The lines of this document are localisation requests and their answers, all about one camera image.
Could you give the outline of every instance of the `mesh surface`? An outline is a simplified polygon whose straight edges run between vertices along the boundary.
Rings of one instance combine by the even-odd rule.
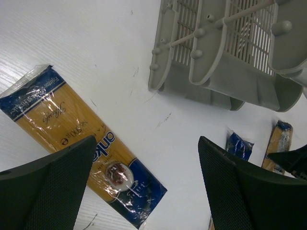
[[[25,230],[73,229],[94,156],[87,151],[79,146],[51,163]]]
[[[198,144],[201,170],[216,230],[252,230],[237,181],[235,165],[225,150],[205,137]]]

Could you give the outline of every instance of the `yellow spaghetti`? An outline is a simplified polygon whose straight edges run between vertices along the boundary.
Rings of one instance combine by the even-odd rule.
[[[50,153],[94,135],[88,185],[137,228],[167,191],[51,66],[23,76],[0,108]]]

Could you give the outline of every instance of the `plastic peg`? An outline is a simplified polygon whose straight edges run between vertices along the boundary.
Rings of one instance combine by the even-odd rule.
[[[166,44],[167,43],[167,39],[166,38],[161,38],[160,42],[163,43],[163,44]]]
[[[211,23],[213,23],[215,21],[215,17],[212,14],[208,14],[207,15],[207,20]]]
[[[161,53],[161,49],[160,48],[154,48],[153,50],[152,50],[152,54],[160,54]]]
[[[201,50],[197,49],[197,50],[193,50],[191,52],[191,58],[198,59],[200,57],[202,57],[202,51]]]
[[[200,29],[198,29],[198,30],[195,30],[195,31],[193,32],[193,35],[194,35],[194,37],[196,37],[196,38],[204,37],[205,34],[206,34],[206,31],[205,31],[204,29],[202,29],[202,28],[200,28]]]
[[[159,65],[158,64],[151,64],[150,69],[155,71],[155,70],[159,69]]]

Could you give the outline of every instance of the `dish drying rack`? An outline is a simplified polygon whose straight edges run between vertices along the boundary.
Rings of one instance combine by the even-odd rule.
[[[307,86],[306,0],[162,0],[149,89],[289,110]]]

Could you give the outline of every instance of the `white tabletop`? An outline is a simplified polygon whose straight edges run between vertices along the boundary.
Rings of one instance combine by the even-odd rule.
[[[159,7],[160,0],[1,0],[0,92],[35,65],[53,64],[168,189],[145,230],[203,230],[210,209],[199,137],[224,147],[234,130],[255,142],[250,162],[261,165],[278,119],[294,127],[291,149],[307,143],[307,100],[287,113],[247,103],[230,112],[149,92]],[[3,112],[0,136],[0,171],[48,154]],[[75,229],[95,214],[89,230],[134,229],[86,188]]]

